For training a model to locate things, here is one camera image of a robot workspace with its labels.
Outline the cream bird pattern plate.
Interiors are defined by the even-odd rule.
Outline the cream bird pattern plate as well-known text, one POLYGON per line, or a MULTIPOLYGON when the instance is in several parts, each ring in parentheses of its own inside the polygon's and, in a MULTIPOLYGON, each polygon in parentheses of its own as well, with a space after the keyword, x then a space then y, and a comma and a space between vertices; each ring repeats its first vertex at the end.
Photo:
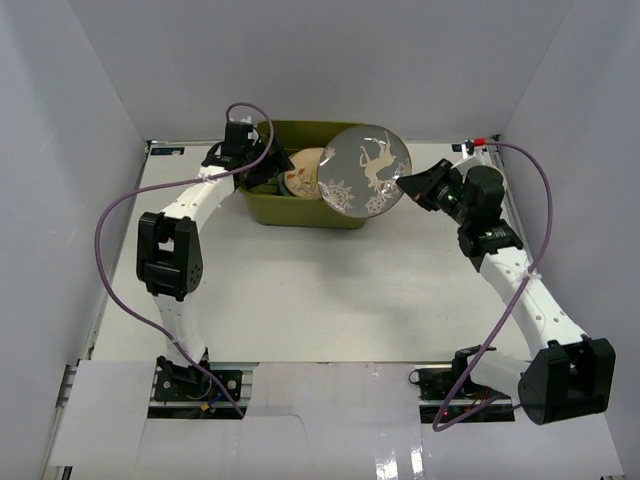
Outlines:
POLYGON ((293 170, 283 174, 284 188, 293 196, 307 199, 320 199, 318 168, 323 148, 307 148, 290 157, 293 170))

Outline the grey reindeer plate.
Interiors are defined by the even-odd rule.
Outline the grey reindeer plate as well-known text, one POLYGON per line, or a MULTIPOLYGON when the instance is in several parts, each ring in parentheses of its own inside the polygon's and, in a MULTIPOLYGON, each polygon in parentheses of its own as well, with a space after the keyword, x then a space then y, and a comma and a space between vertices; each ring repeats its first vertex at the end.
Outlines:
POLYGON ((318 186, 332 210, 369 219, 400 200, 396 180, 411 173, 411 155, 400 137, 384 127, 358 125, 327 143, 318 166, 318 186))

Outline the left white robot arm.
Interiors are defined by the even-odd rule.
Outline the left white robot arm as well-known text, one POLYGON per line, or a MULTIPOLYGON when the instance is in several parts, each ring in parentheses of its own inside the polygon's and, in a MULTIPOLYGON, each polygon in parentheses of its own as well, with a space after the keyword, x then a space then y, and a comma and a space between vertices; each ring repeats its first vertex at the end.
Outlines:
POLYGON ((179 372, 177 387, 191 399, 205 396, 212 378, 197 365, 208 360, 192 299, 204 272, 200 232, 240 183, 264 182, 293 168, 275 126, 271 121, 266 125, 262 136, 252 123, 229 121, 224 139, 201 162, 196 182, 163 210, 146 212, 138 222, 136 275, 169 334, 161 365, 179 372))

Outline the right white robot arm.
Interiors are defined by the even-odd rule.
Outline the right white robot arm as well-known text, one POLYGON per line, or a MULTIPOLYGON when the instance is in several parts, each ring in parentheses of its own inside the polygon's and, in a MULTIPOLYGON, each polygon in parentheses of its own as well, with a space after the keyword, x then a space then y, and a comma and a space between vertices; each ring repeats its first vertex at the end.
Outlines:
POLYGON ((499 322, 516 322, 531 355, 524 361, 498 352, 495 332, 483 344, 457 351, 450 372, 438 379, 447 394, 435 430, 453 423, 445 413, 457 394, 472 399, 484 390, 518 401, 538 425, 605 412, 614 348, 574 323, 544 285, 522 240, 502 217, 502 174, 485 165, 461 174, 443 159, 396 184, 420 207, 456 222, 460 250, 505 304, 499 322))

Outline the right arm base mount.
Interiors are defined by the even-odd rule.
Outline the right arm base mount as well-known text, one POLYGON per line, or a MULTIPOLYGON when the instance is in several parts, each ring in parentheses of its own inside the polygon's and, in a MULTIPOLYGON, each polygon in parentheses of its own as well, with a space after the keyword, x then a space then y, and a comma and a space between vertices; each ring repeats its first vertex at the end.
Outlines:
MULTIPOLYGON (((455 352, 449 363, 428 363, 416 366, 408 375, 408 382, 419 390, 419 414, 422 424, 432 424, 441 404, 459 376, 480 346, 469 347, 455 352)), ((473 383, 467 379, 456 392, 444 411, 440 425, 458 419, 478 405, 496 398, 494 403, 482 411, 462 420, 463 423, 509 423, 514 422, 515 408, 512 399, 489 387, 473 383)))

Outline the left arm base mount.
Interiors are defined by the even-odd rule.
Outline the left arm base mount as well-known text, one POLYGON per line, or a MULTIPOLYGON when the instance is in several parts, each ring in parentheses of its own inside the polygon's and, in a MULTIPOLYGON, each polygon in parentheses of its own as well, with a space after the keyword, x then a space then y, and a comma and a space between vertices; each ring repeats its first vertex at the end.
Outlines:
POLYGON ((243 371, 213 369, 205 360, 200 366, 218 382, 193 366, 179 366, 160 356, 147 417, 164 420, 241 420, 243 371))

